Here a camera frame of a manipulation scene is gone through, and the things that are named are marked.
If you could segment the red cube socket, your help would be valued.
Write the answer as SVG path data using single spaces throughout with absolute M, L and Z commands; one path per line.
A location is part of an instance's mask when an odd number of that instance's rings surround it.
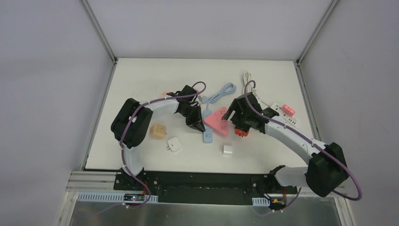
M 234 132 L 235 132 L 236 135 L 238 135 L 240 137 L 247 137 L 248 134 L 249 134 L 249 131 L 244 131 L 244 130 L 241 130 L 239 128 L 235 128 Z

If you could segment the pink power strip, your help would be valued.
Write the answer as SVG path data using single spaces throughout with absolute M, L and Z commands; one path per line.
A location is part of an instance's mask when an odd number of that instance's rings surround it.
M 223 119 L 223 116 L 226 114 L 226 112 L 227 108 L 222 107 L 214 112 L 211 110 L 205 110 L 203 113 L 204 124 L 222 137 L 227 137 L 229 135 L 228 121 Z

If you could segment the round pink socket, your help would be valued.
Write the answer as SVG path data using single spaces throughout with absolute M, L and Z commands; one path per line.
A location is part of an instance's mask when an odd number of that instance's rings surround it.
M 176 96 L 175 92 L 172 92 L 172 91 L 165 91 L 165 92 L 162 92 L 162 93 L 159 95 L 159 98 L 167 98 L 167 97 L 175 97 L 175 96 Z

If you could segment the small white usb charger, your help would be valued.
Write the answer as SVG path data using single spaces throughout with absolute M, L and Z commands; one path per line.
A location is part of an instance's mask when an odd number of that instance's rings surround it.
M 222 154 L 223 155 L 232 155 L 233 154 L 233 147 L 231 145 L 223 145 Z

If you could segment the white charger plug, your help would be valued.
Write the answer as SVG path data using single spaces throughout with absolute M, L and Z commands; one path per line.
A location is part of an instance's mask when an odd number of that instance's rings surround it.
M 178 137 L 173 137 L 167 141 L 167 150 L 175 153 L 180 151 L 183 145 Z

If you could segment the beige cube plug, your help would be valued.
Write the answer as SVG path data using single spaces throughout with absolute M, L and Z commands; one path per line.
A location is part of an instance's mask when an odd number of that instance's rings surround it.
M 166 127 L 164 125 L 155 123 L 151 126 L 149 136 L 154 139 L 163 139 L 167 134 Z

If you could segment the light blue power strip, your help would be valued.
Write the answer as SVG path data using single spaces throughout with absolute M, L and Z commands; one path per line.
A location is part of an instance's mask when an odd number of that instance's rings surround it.
M 205 118 L 210 116 L 212 113 L 211 110 L 203 111 L 203 123 L 205 127 L 205 131 L 203 132 L 203 142 L 205 144 L 211 144 L 213 142 L 213 130 L 205 124 Z

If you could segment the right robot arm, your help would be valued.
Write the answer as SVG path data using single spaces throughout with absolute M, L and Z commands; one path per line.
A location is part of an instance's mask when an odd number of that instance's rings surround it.
M 258 130 L 284 144 L 305 163 L 305 167 L 278 166 L 270 173 L 267 187 L 279 193 L 286 186 L 304 186 L 325 197 L 349 177 L 342 148 L 303 135 L 282 116 L 276 107 L 262 109 L 253 94 L 235 98 L 222 117 L 231 120 L 236 129 Z

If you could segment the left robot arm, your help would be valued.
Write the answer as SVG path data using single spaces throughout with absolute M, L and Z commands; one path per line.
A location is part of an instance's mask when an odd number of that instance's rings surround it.
M 132 172 L 127 164 L 126 152 L 135 153 L 135 148 L 147 135 L 152 118 L 163 115 L 179 113 L 189 128 L 205 132 L 201 107 L 196 101 L 205 89 L 206 84 L 198 81 L 192 86 L 185 85 L 182 90 L 169 92 L 151 101 L 139 102 L 133 98 L 125 101 L 111 124 L 111 132 L 121 148 L 122 169 L 128 174 L 125 183 L 131 190 L 139 190 L 147 185 L 139 175 L 144 167 L 140 166 L 137 172 Z

